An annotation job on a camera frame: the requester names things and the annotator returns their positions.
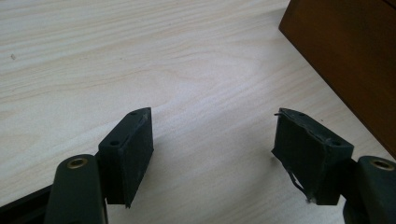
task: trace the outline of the wood grain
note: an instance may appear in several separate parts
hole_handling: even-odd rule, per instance
[[[154,153],[110,223],[343,223],[271,154],[282,106],[388,152],[278,31],[288,1],[1,1],[0,204],[151,106]]]
[[[279,29],[396,158],[396,9],[292,0]]]

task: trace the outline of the black bracket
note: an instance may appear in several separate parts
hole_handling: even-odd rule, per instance
[[[346,223],[395,223],[396,163],[351,159],[353,146],[304,113],[280,108],[274,155],[309,202],[336,205],[346,198]]]
[[[95,156],[61,162],[54,183],[0,208],[0,223],[107,223],[106,202],[130,207],[153,152],[150,108],[127,114]]]

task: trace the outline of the screw hole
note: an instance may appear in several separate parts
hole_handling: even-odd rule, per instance
[[[385,161],[371,161],[371,164],[381,170],[392,171],[395,169],[394,166]]]
[[[119,141],[111,141],[110,145],[114,147],[117,146],[119,143],[120,143]]]
[[[76,158],[70,162],[67,163],[67,168],[69,169],[77,169],[81,166],[84,166],[87,164],[88,160],[85,158]]]

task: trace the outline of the dark wood panel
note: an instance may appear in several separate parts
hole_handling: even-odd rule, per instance
[[[279,29],[396,158],[395,8],[291,0]]]

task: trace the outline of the wooden table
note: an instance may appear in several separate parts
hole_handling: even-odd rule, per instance
[[[271,153],[280,107],[388,152],[278,31],[288,1],[0,2],[0,205],[94,154],[151,106],[154,154],[110,223],[343,223],[308,204]]]

